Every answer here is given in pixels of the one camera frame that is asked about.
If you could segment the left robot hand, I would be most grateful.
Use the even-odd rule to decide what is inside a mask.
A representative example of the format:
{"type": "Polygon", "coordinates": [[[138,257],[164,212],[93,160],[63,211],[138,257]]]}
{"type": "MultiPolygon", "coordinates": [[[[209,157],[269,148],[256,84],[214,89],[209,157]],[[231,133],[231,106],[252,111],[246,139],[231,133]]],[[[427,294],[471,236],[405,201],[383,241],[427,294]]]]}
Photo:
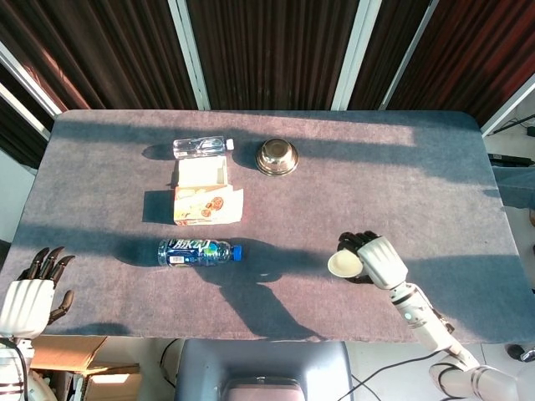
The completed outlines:
{"type": "Polygon", "coordinates": [[[43,248],[9,285],[0,310],[0,338],[32,340],[68,313],[74,302],[72,290],[64,294],[58,307],[53,307],[56,287],[75,258],[63,256],[63,250],[61,246],[43,248]]]}

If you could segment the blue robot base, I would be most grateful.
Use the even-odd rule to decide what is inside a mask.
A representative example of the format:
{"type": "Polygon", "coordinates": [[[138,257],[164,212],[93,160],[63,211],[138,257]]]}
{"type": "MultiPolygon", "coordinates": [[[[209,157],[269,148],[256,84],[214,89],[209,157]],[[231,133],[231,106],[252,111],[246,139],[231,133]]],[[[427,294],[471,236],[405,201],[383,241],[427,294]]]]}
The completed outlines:
{"type": "Polygon", "coordinates": [[[336,401],[351,386],[342,342],[192,339],[174,401],[336,401]]]}

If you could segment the clear plastic water bottle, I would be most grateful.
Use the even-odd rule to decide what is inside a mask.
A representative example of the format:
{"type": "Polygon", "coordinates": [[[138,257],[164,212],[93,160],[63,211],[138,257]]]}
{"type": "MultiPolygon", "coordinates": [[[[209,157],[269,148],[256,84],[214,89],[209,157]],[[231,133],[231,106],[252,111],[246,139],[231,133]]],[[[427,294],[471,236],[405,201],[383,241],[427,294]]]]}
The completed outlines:
{"type": "Polygon", "coordinates": [[[233,139],[223,136],[174,140],[172,144],[173,155],[177,160],[220,156],[231,150],[234,150],[233,139]]]}

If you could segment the blue sports drink bottle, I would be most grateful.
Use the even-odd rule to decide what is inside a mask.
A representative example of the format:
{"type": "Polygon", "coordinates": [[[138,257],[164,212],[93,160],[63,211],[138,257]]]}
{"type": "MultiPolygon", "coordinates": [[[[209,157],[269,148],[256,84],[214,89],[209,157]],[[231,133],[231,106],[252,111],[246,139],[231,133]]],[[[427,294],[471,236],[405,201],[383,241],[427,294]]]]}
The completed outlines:
{"type": "Polygon", "coordinates": [[[241,261],[242,246],[211,239],[165,239],[157,249],[161,266],[198,267],[217,266],[230,261],[241,261]]]}

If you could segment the open cookie box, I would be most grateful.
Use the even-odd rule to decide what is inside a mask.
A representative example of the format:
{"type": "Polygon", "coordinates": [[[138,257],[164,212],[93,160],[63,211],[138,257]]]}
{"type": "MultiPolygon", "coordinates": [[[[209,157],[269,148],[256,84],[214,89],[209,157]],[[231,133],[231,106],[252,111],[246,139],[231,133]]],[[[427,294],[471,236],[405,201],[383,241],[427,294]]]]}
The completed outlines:
{"type": "Polygon", "coordinates": [[[228,182],[223,155],[178,161],[173,221],[178,226],[237,223],[242,219],[243,190],[228,182]]]}

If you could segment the white paper cup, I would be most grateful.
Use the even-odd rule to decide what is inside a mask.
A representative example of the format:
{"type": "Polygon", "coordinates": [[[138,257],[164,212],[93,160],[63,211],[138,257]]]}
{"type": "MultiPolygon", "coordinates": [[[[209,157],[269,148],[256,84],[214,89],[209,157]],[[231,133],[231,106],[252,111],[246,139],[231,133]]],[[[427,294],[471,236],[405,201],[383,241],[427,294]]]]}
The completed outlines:
{"type": "Polygon", "coordinates": [[[335,252],[328,260],[329,272],[341,278],[357,277],[363,271],[363,263],[351,251],[341,250],[335,252]]]}

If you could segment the blue grey table cloth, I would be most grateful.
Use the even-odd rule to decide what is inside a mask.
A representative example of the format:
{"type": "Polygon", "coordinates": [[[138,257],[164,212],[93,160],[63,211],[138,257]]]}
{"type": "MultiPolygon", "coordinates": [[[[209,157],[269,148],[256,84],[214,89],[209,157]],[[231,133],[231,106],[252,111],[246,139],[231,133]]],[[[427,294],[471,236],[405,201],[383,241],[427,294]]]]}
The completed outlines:
{"type": "Polygon", "coordinates": [[[386,292],[332,276],[340,234],[386,237],[463,343],[535,340],[522,268],[477,122],[456,111],[71,110],[59,116],[0,268],[0,304],[44,247],[75,258],[55,296],[74,292],[50,334],[405,342],[386,292]],[[234,140],[242,219],[177,226],[178,138],[234,140]],[[263,174],[260,145],[298,151],[263,174]],[[165,239],[242,246],[241,261],[161,266],[165,239]]]}

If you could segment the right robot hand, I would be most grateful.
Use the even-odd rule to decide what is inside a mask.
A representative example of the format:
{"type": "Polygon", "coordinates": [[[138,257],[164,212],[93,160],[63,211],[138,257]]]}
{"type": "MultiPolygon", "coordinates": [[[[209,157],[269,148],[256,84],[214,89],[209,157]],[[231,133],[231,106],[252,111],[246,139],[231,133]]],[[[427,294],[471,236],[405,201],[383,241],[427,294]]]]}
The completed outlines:
{"type": "Polygon", "coordinates": [[[405,282],[408,268],[384,237],[372,231],[344,232],[339,236],[338,251],[346,250],[357,256],[364,274],[382,290],[391,290],[405,282]]]}

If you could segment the brown cardboard box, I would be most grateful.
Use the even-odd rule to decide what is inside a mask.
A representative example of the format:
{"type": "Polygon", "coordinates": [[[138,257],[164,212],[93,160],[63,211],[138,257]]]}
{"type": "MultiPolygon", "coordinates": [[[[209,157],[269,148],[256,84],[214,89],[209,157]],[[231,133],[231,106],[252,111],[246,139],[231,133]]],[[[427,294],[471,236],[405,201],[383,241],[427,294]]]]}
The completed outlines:
{"type": "Polygon", "coordinates": [[[32,401],[137,401],[138,363],[101,362],[106,337],[41,336],[33,340],[32,401]]]}

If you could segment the stainless steel bowl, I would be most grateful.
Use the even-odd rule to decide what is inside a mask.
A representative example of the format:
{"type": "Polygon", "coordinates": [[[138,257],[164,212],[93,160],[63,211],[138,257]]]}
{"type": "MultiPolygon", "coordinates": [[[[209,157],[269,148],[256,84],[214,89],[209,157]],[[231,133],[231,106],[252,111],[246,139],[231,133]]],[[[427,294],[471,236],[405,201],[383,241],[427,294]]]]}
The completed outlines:
{"type": "Polygon", "coordinates": [[[288,175],[298,166],[298,151],[290,142],[274,138],[260,145],[255,161],[257,168],[265,175],[288,175]]]}

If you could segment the black power strip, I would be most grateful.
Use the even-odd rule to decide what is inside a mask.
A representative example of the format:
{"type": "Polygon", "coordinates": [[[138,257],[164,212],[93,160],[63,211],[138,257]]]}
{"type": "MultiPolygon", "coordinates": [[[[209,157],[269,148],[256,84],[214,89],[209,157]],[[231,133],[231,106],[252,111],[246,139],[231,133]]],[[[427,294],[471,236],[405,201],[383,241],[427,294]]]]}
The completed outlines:
{"type": "Polygon", "coordinates": [[[527,157],[489,153],[488,158],[492,165],[501,167],[530,167],[535,165],[535,160],[527,157]]]}

